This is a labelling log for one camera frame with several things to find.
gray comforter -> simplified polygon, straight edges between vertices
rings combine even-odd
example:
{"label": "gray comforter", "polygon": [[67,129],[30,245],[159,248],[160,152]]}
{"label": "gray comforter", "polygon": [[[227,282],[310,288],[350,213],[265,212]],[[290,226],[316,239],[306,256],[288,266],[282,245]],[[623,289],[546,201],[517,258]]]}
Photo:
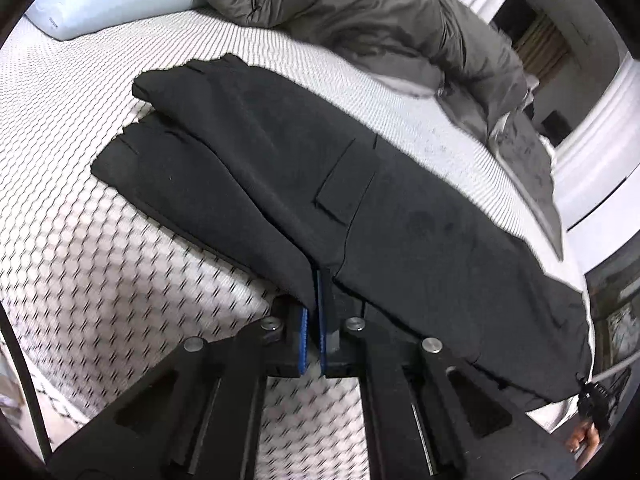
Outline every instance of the gray comforter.
{"label": "gray comforter", "polygon": [[451,120],[481,142],[523,101],[510,45],[458,0],[207,0],[239,25],[325,46],[386,83],[438,91]]}

metal bolt head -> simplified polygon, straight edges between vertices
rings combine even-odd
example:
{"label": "metal bolt head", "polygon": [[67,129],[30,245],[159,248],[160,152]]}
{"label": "metal bolt head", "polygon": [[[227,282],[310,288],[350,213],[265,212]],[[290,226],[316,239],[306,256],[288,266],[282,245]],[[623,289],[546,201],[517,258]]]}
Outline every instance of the metal bolt head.
{"label": "metal bolt head", "polygon": [[187,352],[199,352],[204,348],[204,341],[199,337],[189,337],[183,343]]}
{"label": "metal bolt head", "polygon": [[365,322],[361,317],[350,317],[347,321],[344,322],[347,330],[351,330],[352,332],[359,332],[364,328]]}
{"label": "metal bolt head", "polygon": [[282,322],[275,316],[267,316],[260,321],[260,326],[263,330],[272,332],[273,330],[279,329],[282,326]]}
{"label": "metal bolt head", "polygon": [[430,354],[437,354],[442,350],[442,341],[435,337],[428,337],[422,342],[422,349]]}

wire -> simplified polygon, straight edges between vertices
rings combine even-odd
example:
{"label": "wire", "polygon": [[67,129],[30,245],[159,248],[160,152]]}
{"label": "wire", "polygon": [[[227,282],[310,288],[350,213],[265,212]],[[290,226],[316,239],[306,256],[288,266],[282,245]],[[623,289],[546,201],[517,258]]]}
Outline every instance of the wire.
{"label": "wire", "polygon": [[614,398],[613,406],[610,409],[610,413],[614,413],[618,409],[618,406],[620,405],[620,397],[624,392],[629,377],[631,377],[631,370],[629,368],[626,368],[625,371],[623,371],[618,377],[614,379],[613,384],[609,388]]}
{"label": "wire", "polygon": [[618,364],[613,365],[611,368],[604,370],[603,372],[594,375],[591,379],[592,383],[599,383],[604,379],[610,378],[612,375],[624,370],[626,367],[631,366],[640,358],[640,350],[636,350],[626,359],[622,359]]}
{"label": "wire", "polygon": [[31,380],[31,374],[27,368],[27,361],[24,360],[22,349],[18,343],[18,339],[15,336],[9,317],[6,314],[4,306],[0,302],[0,333],[4,337],[4,342],[9,349],[11,359],[14,361],[15,370],[18,372],[18,380],[24,391],[24,398],[27,401],[27,407],[29,414],[31,415],[31,421],[33,423],[33,429],[36,432],[36,438],[40,446],[40,452],[44,462],[47,462],[52,455],[51,443],[49,442],[49,435],[47,434],[47,428],[44,425],[44,419],[42,418],[42,412],[40,411],[40,403],[36,395],[36,389],[33,386]]}

folded black garment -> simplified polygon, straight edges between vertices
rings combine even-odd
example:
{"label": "folded black garment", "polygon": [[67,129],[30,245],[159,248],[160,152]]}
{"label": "folded black garment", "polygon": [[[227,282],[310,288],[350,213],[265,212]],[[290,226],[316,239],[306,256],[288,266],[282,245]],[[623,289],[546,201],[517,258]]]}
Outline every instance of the folded black garment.
{"label": "folded black garment", "polygon": [[343,111],[235,56],[141,74],[155,112],[92,165],[144,213],[315,305],[312,268],[532,409],[591,363],[580,294]]}

bed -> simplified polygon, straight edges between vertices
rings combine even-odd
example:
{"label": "bed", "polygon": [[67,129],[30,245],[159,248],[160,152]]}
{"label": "bed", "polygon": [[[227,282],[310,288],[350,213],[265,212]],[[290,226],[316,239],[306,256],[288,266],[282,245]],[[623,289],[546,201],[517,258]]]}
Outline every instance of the bed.
{"label": "bed", "polygon": [[[393,92],[324,48],[210,10],[65,42],[23,18],[0,50],[0,300],[42,388],[60,405],[68,400],[78,423],[185,336],[233,335],[276,294],[142,216],[89,172],[108,141],[148,112],[130,93],[137,74],[227,52],[356,117],[523,238],[548,275],[586,290],[566,240],[559,261],[507,174],[434,99]],[[569,399],[530,416],[551,431],[574,411]],[[356,380],[326,380],[312,363],[299,381],[270,381],[258,478],[367,471]]]}

